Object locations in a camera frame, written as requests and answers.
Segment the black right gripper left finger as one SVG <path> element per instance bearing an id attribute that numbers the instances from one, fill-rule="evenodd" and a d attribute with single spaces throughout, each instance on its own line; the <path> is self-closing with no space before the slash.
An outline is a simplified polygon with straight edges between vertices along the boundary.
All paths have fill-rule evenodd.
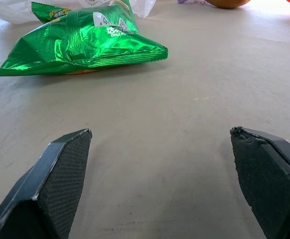
<path id="1" fill-rule="evenodd" d="M 0 239 L 68 239 L 82 194 L 90 129 L 48 144 L 0 204 Z"/>

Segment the green foil snack bag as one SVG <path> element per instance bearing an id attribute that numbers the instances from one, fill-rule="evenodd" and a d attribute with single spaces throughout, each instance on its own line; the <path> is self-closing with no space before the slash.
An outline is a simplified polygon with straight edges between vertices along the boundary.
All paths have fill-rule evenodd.
<path id="1" fill-rule="evenodd" d="M 164 60 L 167 47 L 140 35 L 126 3 L 69 9 L 38 2 L 41 25 L 25 34 L 0 66 L 0 76 L 82 74 Z"/>

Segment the white plastic bag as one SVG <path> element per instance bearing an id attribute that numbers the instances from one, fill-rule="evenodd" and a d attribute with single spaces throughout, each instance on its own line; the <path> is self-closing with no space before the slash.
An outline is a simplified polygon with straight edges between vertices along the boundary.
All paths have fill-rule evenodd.
<path id="1" fill-rule="evenodd" d="M 37 21 L 38 18 L 34 16 L 31 10 L 32 2 L 69 9 L 98 7 L 123 2 L 130 6 L 132 12 L 138 17 L 146 18 L 156 0 L 0 0 L 0 19 L 13 24 Z"/>

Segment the round orange fruit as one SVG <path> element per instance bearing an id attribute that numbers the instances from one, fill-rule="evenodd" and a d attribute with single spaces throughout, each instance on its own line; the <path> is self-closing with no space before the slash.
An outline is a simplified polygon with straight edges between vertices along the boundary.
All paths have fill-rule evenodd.
<path id="1" fill-rule="evenodd" d="M 234 9 L 247 4 L 250 0 L 205 0 L 207 3 L 222 9 Z"/>

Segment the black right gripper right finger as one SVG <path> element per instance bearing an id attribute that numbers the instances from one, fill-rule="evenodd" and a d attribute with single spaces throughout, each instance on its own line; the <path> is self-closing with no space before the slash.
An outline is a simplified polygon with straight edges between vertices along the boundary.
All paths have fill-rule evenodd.
<path id="1" fill-rule="evenodd" d="M 266 132 L 230 130 L 240 188 L 267 239 L 290 239 L 290 143 Z"/>

